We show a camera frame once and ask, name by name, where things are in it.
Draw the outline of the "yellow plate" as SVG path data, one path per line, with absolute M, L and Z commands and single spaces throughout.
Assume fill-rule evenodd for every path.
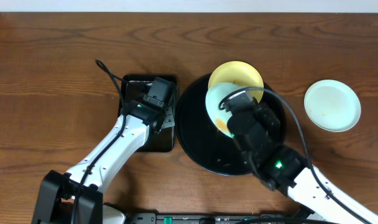
M 249 86 L 264 87 L 260 73 L 245 62 L 226 62 L 217 67 L 210 76 L 206 105 L 217 107 L 233 91 Z

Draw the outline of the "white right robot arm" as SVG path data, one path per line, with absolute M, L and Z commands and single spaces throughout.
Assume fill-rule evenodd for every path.
M 228 132 L 253 174 L 270 190 L 317 213 L 330 223 L 378 223 L 378 215 L 337 188 L 315 167 L 281 140 L 281 122 L 265 103 L 224 103 L 230 113 Z

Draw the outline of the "mint green plate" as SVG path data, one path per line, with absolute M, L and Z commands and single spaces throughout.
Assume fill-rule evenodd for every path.
M 228 121 L 233 114 L 220 109 L 219 103 L 230 93 L 240 89 L 241 87 L 237 84 L 222 82 L 213 85 L 206 93 L 205 106 L 210 120 L 219 131 L 229 138 L 233 138 L 228 129 Z
M 310 120 L 326 131 L 347 131 L 361 117 L 357 94 L 336 80 L 320 80 L 312 84 L 305 93 L 303 104 Z

